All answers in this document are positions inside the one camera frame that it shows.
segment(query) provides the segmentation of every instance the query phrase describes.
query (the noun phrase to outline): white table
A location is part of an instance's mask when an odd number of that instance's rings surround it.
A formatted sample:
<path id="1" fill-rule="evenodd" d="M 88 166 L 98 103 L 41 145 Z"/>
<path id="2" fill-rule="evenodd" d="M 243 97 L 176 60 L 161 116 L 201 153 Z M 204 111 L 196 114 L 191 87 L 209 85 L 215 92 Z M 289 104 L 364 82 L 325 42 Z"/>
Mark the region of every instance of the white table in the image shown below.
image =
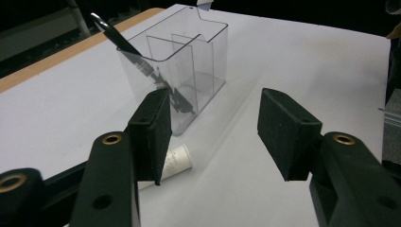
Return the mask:
<path id="1" fill-rule="evenodd" d="M 123 34 L 132 37 L 183 6 Z M 381 160 L 390 42 L 383 37 L 221 11 L 229 25 L 227 83 L 171 146 L 193 168 L 140 192 L 142 225 L 317 226 L 308 182 L 285 183 L 256 130 L 262 88 L 285 92 Z M 88 158 L 95 138 L 122 131 L 137 107 L 113 44 L 103 42 L 0 95 L 0 172 L 48 178 Z"/>

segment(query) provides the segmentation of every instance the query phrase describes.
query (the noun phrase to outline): clear plastic container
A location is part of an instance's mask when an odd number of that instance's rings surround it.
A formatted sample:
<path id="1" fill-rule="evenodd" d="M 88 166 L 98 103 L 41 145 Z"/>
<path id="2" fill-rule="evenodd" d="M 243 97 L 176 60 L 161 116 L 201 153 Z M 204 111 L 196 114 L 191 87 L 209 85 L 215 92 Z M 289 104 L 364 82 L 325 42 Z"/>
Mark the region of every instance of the clear plastic container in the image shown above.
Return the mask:
<path id="1" fill-rule="evenodd" d="M 119 51 L 138 103 L 169 88 L 173 135 L 181 135 L 224 85 L 227 33 L 227 24 L 202 20 L 188 7 L 129 39 L 142 56 Z"/>

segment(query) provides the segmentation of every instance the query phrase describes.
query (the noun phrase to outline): transparent plastic bin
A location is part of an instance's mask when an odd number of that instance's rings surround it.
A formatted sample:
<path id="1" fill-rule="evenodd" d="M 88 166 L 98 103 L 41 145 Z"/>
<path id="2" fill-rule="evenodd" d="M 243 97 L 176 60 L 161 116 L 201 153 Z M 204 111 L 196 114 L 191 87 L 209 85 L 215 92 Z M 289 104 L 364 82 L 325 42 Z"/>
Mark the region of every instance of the transparent plastic bin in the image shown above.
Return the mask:
<path id="1" fill-rule="evenodd" d="M 142 56 L 119 51 L 138 103 L 169 88 L 173 135 L 181 135 L 224 85 L 227 33 L 227 24 L 202 20 L 188 7 L 129 39 Z"/>

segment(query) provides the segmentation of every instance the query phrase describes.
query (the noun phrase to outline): table surface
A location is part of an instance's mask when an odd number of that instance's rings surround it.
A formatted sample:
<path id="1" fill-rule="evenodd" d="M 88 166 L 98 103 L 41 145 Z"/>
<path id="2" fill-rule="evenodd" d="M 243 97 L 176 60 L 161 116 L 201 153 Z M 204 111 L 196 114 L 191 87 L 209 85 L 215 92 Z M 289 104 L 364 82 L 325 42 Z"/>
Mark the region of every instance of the table surface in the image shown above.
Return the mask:
<path id="1" fill-rule="evenodd" d="M 183 7 L 141 14 L 123 35 Z M 201 17 L 229 25 L 227 83 L 171 139 L 172 147 L 186 144 L 193 168 L 140 191 L 143 226 L 318 226 L 308 181 L 285 183 L 257 135 L 261 90 L 289 94 L 323 133 L 353 134 L 380 160 L 390 41 L 216 10 Z M 37 71 L 20 76 L 25 82 L 10 79 L 0 95 L 0 172 L 35 167 L 48 178 L 85 161 L 100 134 L 125 128 L 137 103 L 115 47 L 99 40 L 26 69 Z"/>

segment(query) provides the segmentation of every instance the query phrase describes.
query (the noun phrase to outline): wooden table edge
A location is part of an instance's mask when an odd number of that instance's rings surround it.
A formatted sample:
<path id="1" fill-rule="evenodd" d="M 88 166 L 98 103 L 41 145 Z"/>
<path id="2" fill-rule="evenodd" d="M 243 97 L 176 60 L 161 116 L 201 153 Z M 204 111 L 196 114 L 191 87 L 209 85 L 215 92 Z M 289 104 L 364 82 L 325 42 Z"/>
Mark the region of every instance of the wooden table edge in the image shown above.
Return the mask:
<path id="1" fill-rule="evenodd" d="M 128 28 L 135 26 L 148 18 L 156 15 L 157 13 L 163 11 L 164 9 L 160 8 L 152 8 L 146 11 L 143 11 L 130 19 L 127 19 L 120 24 L 116 25 L 115 28 L 119 31 L 127 30 Z M 62 51 L 57 52 L 56 54 L 49 56 L 43 60 L 37 61 L 17 72 L 14 72 L 8 76 L 3 77 L 0 79 L 0 94 L 5 92 L 6 90 L 24 82 L 27 79 L 30 79 L 43 71 L 63 62 L 66 61 L 83 51 L 100 44 L 101 42 L 105 41 L 107 38 L 103 35 L 103 33 L 97 33 L 77 44 L 69 46 Z"/>

